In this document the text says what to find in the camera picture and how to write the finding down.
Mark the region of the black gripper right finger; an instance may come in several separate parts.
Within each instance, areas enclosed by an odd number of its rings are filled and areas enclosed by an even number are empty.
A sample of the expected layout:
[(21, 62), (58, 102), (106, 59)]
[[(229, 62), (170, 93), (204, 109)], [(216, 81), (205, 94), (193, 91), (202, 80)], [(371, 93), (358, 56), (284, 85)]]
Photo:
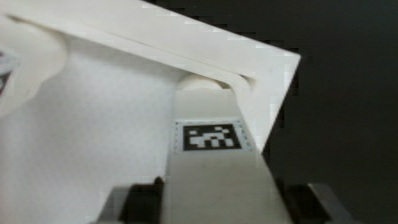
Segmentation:
[(277, 178), (275, 185), (293, 224), (362, 224), (326, 184), (287, 184)]

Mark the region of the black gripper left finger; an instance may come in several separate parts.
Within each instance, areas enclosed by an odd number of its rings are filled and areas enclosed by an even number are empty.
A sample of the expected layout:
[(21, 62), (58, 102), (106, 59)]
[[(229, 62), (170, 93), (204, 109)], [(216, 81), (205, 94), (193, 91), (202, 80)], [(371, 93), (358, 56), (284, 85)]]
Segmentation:
[(88, 224), (159, 224), (165, 182), (136, 183), (111, 189), (97, 219)]

